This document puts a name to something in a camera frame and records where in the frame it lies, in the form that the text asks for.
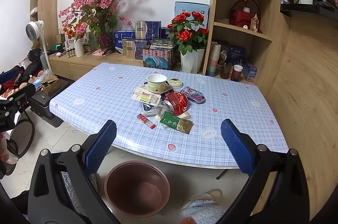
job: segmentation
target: fan head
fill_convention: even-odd
[[[26,26],[26,34],[32,42],[40,37],[39,22],[29,22]]]

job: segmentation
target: blue fuzzy fabric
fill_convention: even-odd
[[[215,224],[226,212],[226,208],[214,200],[194,200],[181,209],[181,217],[192,217],[197,224]]]

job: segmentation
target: brown plastic bucket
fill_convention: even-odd
[[[170,196],[164,173],[142,161],[126,161],[113,168],[104,182],[108,201],[130,217],[142,218],[161,211]]]

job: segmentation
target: black shelf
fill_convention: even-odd
[[[331,20],[338,21],[338,9],[330,8],[325,9],[320,5],[309,5],[309,4],[281,4],[281,13],[292,16],[295,12],[307,12],[309,14],[317,14],[322,17],[327,17]]]

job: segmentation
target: red handbag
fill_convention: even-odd
[[[257,6],[257,17],[259,19],[258,31],[261,33],[261,30],[259,29],[259,26],[261,24],[261,19],[260,19],[260,16],[258,14],[259,13],[258,5],[257,5],[255,0],[251,0],[251,1],[253,1]],[[245,6],[247,6],[247,4],[249,3],[248,0],[237,1],[230,10],[229,23],[230,23],[230,25],[238,26],[238,27],[241,27],[241,28],[243,28],[244,25],[247,25],[248,28],[250,29],[251,19],[255,17],[255,14],[250,14],[250,13],[245,12],[243,10],[235,10],[234,8],[237,6],[237,4],[239,2],[243,2],[245,4]]]

